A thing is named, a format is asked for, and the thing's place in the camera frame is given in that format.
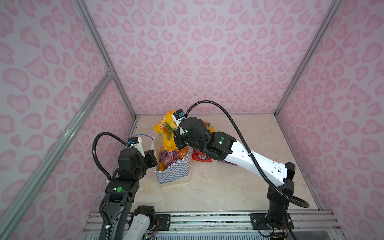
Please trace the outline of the blue checkered paper bag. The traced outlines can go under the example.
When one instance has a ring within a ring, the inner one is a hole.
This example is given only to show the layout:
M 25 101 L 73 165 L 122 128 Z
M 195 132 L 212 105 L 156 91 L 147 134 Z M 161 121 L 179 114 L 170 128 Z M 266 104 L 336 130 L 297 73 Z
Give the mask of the blue checkered paper bag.
M 158 162 L 155 175 L 163 190 L 187 185 L 190 182 L 193 155 L 191 148 L 181 161 L 172 164 L 165 171 L 160 170 L 160 155 L 167 150 L 165 150 L 162 138 L 157 134 L 153 134 L 152 149 L 155 151 Z

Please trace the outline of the purple Fox's candy bag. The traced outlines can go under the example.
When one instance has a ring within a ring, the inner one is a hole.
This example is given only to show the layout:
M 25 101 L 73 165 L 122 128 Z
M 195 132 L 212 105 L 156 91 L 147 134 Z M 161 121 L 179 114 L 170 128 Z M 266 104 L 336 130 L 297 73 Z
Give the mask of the purple Fox's candy bag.
M 165 171 L 172 164 L 179 160 L 177 151 L 169 152 L 168 150 L 160 155 L 160 170 Z

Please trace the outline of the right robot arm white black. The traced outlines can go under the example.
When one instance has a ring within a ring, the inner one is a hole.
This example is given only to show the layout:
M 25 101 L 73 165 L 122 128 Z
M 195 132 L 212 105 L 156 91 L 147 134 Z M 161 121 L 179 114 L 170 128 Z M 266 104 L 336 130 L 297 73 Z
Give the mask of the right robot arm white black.
M 175 144 L 178 148 L 190 147 L 206 157 L 217 161 L 226 161 L 238 165 L 263 178 L 269 185 L 269 200 L 266 221 L 269 224 L 288 224 L 289 200 L 278 191 L 292 197 L 295 184 L 296 166 L 288 162 L 281 164 L 272 161 L 254 151 L 247 150 L 244 144 L 224 132 L 212 133 L 201 119 L 173 118 Z

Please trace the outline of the orange corn chips bag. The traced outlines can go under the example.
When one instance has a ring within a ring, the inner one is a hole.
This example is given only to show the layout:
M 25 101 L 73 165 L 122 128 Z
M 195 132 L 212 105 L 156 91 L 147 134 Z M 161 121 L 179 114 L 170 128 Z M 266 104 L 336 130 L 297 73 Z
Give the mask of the orange corn chips bag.
M 181 150 L 176 150 L 177 160 L 181 161 L 189 152 L 189 147 L 185 147 Z

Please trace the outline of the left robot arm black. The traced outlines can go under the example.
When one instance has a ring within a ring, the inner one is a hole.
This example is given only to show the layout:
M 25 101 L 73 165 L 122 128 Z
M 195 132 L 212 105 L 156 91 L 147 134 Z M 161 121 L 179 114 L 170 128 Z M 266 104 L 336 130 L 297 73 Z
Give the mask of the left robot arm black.
M 100 240 L 123 238 L 127 218 L 140 187 L 139 180 L 146 175 L 147 169 L 156 167 L 158 162 L 154 150 L 141 153 L 136 148 L 126 148 L 120 152 L 118 164 L 118 176 L 107 185 L 99 205 L 103 219 Z

